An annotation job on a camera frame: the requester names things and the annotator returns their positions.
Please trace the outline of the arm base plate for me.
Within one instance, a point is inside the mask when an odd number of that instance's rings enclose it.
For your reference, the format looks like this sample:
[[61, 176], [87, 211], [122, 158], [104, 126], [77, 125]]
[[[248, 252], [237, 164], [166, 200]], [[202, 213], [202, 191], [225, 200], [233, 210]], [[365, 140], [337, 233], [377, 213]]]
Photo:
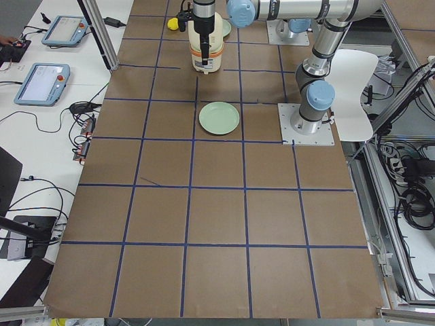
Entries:
[[273, 45], [308, 46], [307, 34], [311, 26], [308, 18], [270, 20], [266, 23], [268, 42]]
[[279, 123], [281, 139], [284, 145], [296, 146], [333, 146], [334, 137], [329, 122], [324, 124], [328, 115], [320, 121], [309, 122], [300, 115], [298, 103], [279, 103]]

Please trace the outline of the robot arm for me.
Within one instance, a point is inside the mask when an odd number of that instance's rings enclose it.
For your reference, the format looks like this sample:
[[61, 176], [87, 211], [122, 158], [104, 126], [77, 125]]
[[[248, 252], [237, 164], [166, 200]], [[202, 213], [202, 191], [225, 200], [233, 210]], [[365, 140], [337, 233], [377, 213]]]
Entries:
[[[303, 69], [310, 75], [322, 77], [328, 72], [329, 62], [349, 25], [370, 16], [382, 4], [382, 1], [227, 1], [226, 9], [231, 23], [240, 29], [257, 19], [321, 20], [319, 37], [312, 55], [303, 62]], [[201, 60], [207, 64], [210, 58], [209, 36], [215, 30], [215, 2], [194, 1], [186, 9], [180, 5], [177, 19], [181, 32], [185, 31], [188, 21], [193, 21], [194, 30], [199, 34]]]
[[323, 116], [334, 102], [334, 87], [325, 77], [330, 73], [332, 59], [350, 25], [350, 22], [336, 18], [325, 19], [310, 57], [303, 60], [296, 70], [301, 104], [290, 121], [292, 128], [299, 134], [315, 134], [322, 125]]

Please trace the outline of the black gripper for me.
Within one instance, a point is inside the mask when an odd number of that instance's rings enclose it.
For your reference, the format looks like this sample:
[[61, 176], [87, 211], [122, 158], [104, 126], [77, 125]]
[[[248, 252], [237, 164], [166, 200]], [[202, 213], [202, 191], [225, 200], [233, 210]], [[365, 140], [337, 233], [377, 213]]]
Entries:
[[196, 16], [192, 9], [187, 9], [180, 10], [177, 14], [177, 19], [178, 27], [181, 32], [186, 31], [188, 21], [193, 21], [194, 31], [199, 34], [202, 65], [208, 65], [209, 35], [214, 31], [214, 15], [203, 18]]

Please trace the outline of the green plate near arm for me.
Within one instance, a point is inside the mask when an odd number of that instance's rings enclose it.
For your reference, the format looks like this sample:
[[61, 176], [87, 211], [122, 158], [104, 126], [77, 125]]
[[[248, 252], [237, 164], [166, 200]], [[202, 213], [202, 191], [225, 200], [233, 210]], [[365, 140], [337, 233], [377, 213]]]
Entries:
[[223, 38], [229, 36], [231, 30], [232, 30], [231, 23], [229, 23], [229, 21], [227, 21], [227, 20], [223, 20], [222, 21], [222, 35], [223, 35]]
[[237, 128], [240, 115], [237, 109], [225, 102], [212, 102], [199, 113], [200, 125], [209, 133], [224, 135]]

